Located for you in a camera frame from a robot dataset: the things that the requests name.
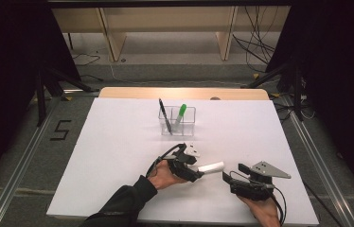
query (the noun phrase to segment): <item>black jacket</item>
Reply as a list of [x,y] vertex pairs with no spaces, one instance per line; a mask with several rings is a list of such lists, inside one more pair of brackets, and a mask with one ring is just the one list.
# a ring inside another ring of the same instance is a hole
[[156,194],[153,184],[140,176],[133,186],[121,186],[99,212],[87,218],[80,227],[135,226],[139,212]]

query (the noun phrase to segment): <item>black pen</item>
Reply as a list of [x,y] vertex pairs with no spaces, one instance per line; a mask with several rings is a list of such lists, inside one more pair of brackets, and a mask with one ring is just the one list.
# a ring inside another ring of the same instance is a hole
[[165,118],[166,121],[166,126],[168,126],[168,132],[170,132],[170,134],[173,134],[171,133],[171,125],[170,122],[168,121],[168,116],[166,115],[165,107],[163,106],[162,99],[160,98],[159,98],[159,104],[160,104],[160,109],[162,110],[163,113],[163,117]]

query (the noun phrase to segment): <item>human hand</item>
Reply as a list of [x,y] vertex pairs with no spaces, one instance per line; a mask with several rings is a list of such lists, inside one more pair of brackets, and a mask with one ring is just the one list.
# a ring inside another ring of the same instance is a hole
[[241,196],[237,197],[248,205],[251,212],[262,226],[280,226],[277,207],[272,198],[266,201],[252,201]]
[[157,190],[167,188],[176,183],[186,183],[186,180],[171,173],[168,161],[166,160],[162,160],[156,165],[156,168],[150,173],[148,180]]

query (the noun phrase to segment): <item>pen holder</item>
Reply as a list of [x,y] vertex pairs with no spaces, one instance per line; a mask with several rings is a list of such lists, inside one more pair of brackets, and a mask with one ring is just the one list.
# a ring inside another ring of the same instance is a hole
[[162,130],[162,135],[194,135],[195,127],[195,107],[186,107],[186,111],[182,117],[179,117],[180,107],[165,106],[168,122],[171,126],[171,134],[168,131],[166,119],[162,111],[159,109],[159,122]]

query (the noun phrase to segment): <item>pen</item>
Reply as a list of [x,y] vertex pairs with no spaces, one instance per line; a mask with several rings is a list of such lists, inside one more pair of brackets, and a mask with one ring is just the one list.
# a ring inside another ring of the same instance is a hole
[[173,134],[171,133],[171,125],[170,122],[168,121],[168,116],[166,115],[165,107],[163,106],[162,99],[160,98],[159,98],[159,105],[160,105],[160,109],[162,110],[163,117],[165,118],[166,126],[168,126],[168,132],[170,132],[170,134]]
[[181,119],[184,116],[184,112],[186,111],[186,104],[181,105],[180,111],[178,112],[178,116],[176,121],[174,122],[174,127],[177,129],[180,125]]

